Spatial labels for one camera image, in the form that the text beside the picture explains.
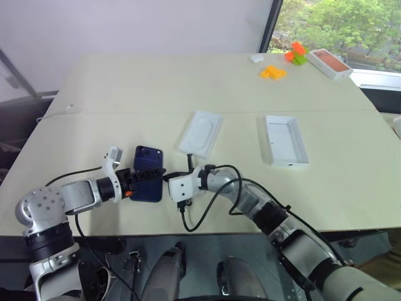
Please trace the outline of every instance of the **smartphone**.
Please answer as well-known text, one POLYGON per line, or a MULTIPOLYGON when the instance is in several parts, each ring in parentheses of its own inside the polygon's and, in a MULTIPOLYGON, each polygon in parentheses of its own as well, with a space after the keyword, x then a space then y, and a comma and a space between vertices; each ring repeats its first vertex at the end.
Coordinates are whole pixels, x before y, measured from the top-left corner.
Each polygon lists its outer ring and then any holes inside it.
MULTIPOLYGON (((134 171, 145 171, 147 169, 163 168, 163 152, 160 149, 138 145, 135 149, 133 160, 134 171)), ((162 199, 163 179, 162 176, 148 181, 137 183, 137 190, 130 197, 133 201, 159 202, 162 199)))

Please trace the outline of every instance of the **white table surface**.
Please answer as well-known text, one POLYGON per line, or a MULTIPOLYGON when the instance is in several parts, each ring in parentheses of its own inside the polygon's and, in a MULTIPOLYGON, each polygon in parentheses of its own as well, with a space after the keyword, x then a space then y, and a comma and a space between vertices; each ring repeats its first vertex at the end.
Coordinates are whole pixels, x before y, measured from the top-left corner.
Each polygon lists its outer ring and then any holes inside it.
MULTIPOLYGON (((266 55, 263 65, 253 65, 248 57, 82 60, 48 114, 69 103, 74 107, 39 123, 0 187, 0 235, 21 234, 14 207, 30 189, 60 174, 101 165, 111 145, 124 150, 120 168, 132 166, 137 145, 148 145, 163 150, 168 172, 184 171, 186 156, 177 146, 196 110, 224 117, 210 158, 198 164, 237 166, 322 231, 401 226, 401 143, 363 93, 351 80, 333 82, 309 64, 293 66, 279 55, 266 55), (283 67, 288 76, 279 82, 259 78, 259 70, 269 64, 283 67), (296 170, 268 164, 265 115, 298 118, 310 166, 296 170)), ((91 176, 102 177, 100 172, 91 176)), ((211 196, 194 199, 189 220, 199 219, 211 196)), ((258 231, 246 218, 229 216, 230 205, 219 198, 195 233, 258 231)), ((166 184, 159 203, 107 202, 83 213, 80 221, 88 235, 186 233, 166 184)), ((77 235, 74 222, 71 228, 77 235)))

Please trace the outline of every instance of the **metal frame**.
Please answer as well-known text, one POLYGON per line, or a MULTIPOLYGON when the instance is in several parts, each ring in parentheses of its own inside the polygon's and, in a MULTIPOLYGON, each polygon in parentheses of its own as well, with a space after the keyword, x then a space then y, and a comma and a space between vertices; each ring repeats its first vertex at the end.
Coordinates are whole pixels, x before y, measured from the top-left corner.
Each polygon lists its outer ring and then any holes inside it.
POLYGON ((272 0, 268 20, 264 27, 261 46, 259 47, 259 53, 266 53, 268 50, 271 36, 273 35, 274 27, 276 27, 282 5, 283 0, 272 0))

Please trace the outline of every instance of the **white wall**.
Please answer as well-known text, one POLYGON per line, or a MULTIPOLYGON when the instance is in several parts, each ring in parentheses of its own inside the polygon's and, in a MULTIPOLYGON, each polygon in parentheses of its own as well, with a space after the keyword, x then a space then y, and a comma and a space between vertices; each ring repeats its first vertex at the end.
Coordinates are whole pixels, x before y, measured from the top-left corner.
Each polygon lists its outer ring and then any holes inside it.
POLYGON ((37 92, 58 90, 88 53, 257 52, 271 1, 0 0, 0 48, 37 92))

